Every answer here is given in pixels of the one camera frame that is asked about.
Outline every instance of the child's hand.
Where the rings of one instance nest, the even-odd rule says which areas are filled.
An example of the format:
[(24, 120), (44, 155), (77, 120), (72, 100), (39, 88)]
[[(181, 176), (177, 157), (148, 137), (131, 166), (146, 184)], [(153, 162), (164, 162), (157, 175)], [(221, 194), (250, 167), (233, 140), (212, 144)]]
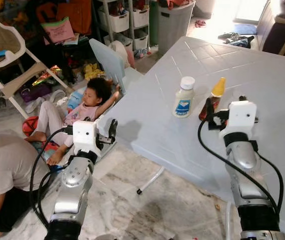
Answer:
[(57, 165), (64, 156), (64, 152), (60, 151), (59, 149), (57, 151), (54, 152), (53, 155), (50, 156), (50, 158), (47, 160), (47, 164), (49, 165)]
[(114, 97), (114, 100), (117, 101), (118, 98), (119, 98), (119, 95), (120, 95), (120, 89), (121, 87), (119, 86), (119, 84), (117, 84), (116, 86), (116, 91), (113, 93), (113, 97)]

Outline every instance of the sofa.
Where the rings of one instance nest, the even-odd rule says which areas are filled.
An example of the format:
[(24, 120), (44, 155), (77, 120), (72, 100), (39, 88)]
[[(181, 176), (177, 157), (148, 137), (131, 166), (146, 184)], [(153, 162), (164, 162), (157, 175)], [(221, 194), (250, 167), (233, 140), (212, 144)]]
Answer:
[(268, 0), (257, 26), (259, 50), (285, 55), (285, 3)]

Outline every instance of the white bottle cap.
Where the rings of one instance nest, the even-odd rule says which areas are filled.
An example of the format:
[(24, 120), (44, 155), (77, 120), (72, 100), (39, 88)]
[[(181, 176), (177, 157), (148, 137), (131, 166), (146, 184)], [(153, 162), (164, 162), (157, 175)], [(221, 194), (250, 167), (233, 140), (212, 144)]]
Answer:
[(184, 76), (181, 78), (180, 87), (185, 90), (193, 89), (195, 81), (192, 76)]

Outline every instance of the bottle label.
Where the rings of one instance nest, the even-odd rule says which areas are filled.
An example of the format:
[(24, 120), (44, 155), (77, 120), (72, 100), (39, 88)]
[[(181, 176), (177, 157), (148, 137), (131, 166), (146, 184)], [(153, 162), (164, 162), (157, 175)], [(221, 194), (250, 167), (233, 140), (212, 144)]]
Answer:
[(175, 113), (179, 116), (187, 115), (191, 108), (191, 100), (179, 100)]

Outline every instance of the white pants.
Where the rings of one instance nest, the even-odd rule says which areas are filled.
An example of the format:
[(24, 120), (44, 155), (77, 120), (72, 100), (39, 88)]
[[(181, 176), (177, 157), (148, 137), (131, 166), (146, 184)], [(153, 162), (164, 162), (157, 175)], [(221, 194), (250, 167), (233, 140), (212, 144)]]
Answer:
[[(36, 131), (46, 133), (47, 127), (49, 127), (50, 134), (53, 134), (64, 125), (57, 108), (50, 101), (44, 101), (40, 107)], [(63, 132), (57, 133), (52, 140), (59, 146), (65, 144), (70, 147), (73, 144), (73, 136)]]

